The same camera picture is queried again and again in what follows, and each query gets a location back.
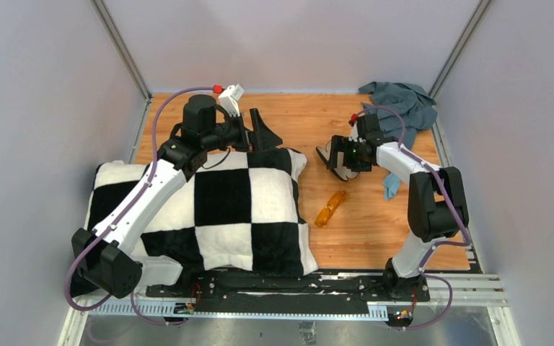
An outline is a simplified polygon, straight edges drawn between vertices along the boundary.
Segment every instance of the metal floor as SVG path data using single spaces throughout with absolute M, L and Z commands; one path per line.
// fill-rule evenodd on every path
M 415 309 L 415 322 L 429 321 L 436 314 L 427 306 Z M 449 313 L 428 328 L 396 332 L 381 322 L 288 321 L 253 319 L 192 319 L 182 326 L 158 327 L 137 317 L 93 316 L 80 345 L 200 345 L 200 346 L 332 346 L 332 345 L 497 345 L 487 308 L 452 306 Z

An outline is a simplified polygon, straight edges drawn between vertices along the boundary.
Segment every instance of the black square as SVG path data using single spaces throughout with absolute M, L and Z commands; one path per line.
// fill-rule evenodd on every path
M 252 187 L 247 169 L 199 172 L 194 182 L 197 226 L 252 222 Z
M 203 266 L 203 256 L 198 249 L 194 227 L 176 231 L 160 231 L 141 235 L 149 256 L 166 255 L 181 265 Z
M 292 180 L 292 197 L 294 198 L 294 204 L 296 204 L 296 215 L 298 216 L 298 223 L 307 223 L 302 217 L 300 217 L 300 209 L 298 208 L 298 183 L 296 180 Z
M 303 275 L 297 223 L 253 223 L 252 253 L 253 270 Z
M 119 182 L 94 189 L 92 200 L 90 201 L 88 231 L 113 213 L 124 198 L 133 190 L 135 185 L 137 185 L 137 181 Z
M 249 168 L 274 168 L 292 175 L 292 158 L 288 149 L 284 148 L 247 153 L 247 166 Z

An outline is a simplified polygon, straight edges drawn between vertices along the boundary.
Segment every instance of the black cable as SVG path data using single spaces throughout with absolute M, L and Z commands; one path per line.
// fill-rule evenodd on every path
M 370 290 L 371 288 L 374 288 L 374 287 L 377 287 L 377 286 L 381 286 L 381 285 L 383 285 L 383 282 L 375 283 L 374 285 L 370 285 L 369 287 L 363 289 L 362 292 L 366 292 L 366 291 Z
M 230 118 L 230 114 L 226 111 L 224 107 L 221 105 L 216 105 L 216 110 L 218 110 L 221 114 L 224 115 L 224 121 L 228 120 Z
M 228 151 L 226 152 L 226 155 L 224 155 L 224 157 L 217 164 L 215 164 L 211 167 L 203 166 L 203 168 L 204 169 L 212 169 L 212 168 L 215 168 L 215 167 L 219 166 L 220 164 L 224 163 L 224 161 L 226 161 L 226 158 L 228 157 L 228 155 L 230 155 L 230 147 L 228 148 Z

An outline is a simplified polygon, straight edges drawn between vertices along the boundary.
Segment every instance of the black base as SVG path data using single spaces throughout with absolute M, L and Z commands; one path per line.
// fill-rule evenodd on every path
M 92 232 L 78 229 L 71 238 L 75 257 L 96 238 Z M 116 298 L 131 294 L 141 279 L 141 266 L 121 252 L 117 244 L 103 240 L 79 263 L 77 272 Z
M 280 278 L 234 268 L 209 270 L 188 278 L 184 275 L 174 286 L 149 287 L 146 295 L 189 298 L 192 285 L 198 283 L 202 295 L 196 311 L 269 314 L 368 314 L 368 301 L 412 301 L 410 294 L 394 299 L 380 286 L 373 287 L 382 280 L 381 270 L 358 271 L 375 272 L 377 275 L 373 276 L 322 279 L 322 276 L 336 276 L 343 272 L 356 271 L 321 270 L 302 278 Z M 425 284 L 423 281 L 416 291 L 418 301 L 430 300 L 428 291 L 422 289 Z M 303 294 L 258 296 L 248 293 Z

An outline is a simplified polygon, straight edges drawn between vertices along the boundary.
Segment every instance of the white plastic part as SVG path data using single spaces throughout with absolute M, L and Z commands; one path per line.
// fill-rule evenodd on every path
M 360 135 L 358 134 L 358 122 L 355 122 L 353 126 L 351 126 L 351 132 L 349 133 L 349 140 L 354 142 L 363 141 L 363 139 L 360 138 Z
M 231 117 L 240 117 L 239 99 L 245 90 L 239 85 L 229 85 L 219 96 L 220 105 L 228 112 Z
M 129 193 L 124 201 L 109 215 L 105 220 L 99 222 L 94 228 L 98 232 L 102 232 L 106 227 L 113 224 L 115 217 L 132 201 L 137 192 L 144 186 L 148 177 L 151 165 L 143 175 L 139 183 L 135 185 L 131 193 Z M 137 203 L 127 212 L 127 214 L 118 222 L 118 227 L 113 232 L 110 232 L 105 241 L 118 242 L 118 249 L 131 256 L 135 249 L 135 244 L 139 240 L 141 234 L 149 222 L 154 218 L 158 210 L 162 208 L 164 203 L 183 185 L 185 184 L 185 176 L 183 172 L 173 168 L 173 164 L 159 160 L 157 163 L 154 179 L 151 181 L 151 186 L 147 188 L 145 193 L 139 198 Z
M 174 285 L 180 278 L 182 265 L 167 256 L 160 257 L 132 257 L 143 265 L 141 280 L 137 288 L 150 285 Z
M 398 148 L 398 142 L 383 144 L 377 148 L 377 164 L 390 172 L 396 174 L 396 177 L 409 185 L 409 177 L 412 173 L 427 172 L 427 170 L 417 161 L 403 154 Z M 427 162 L 430 167 L 439 170 L 441 167 Z
M 427 251 L 438 241 L 445 240 L 445 237 L 432 239 L 431 241 L 424 243 L 419 239 L 412 231 L 409 231 L 407 240 L 400 248 L 400 251 L 392 257 L 392 264 L 394 270 L 398 274 L 399 278 L 412 278 L 420 275 L 423 268 L 419 267 L 419 262 Z

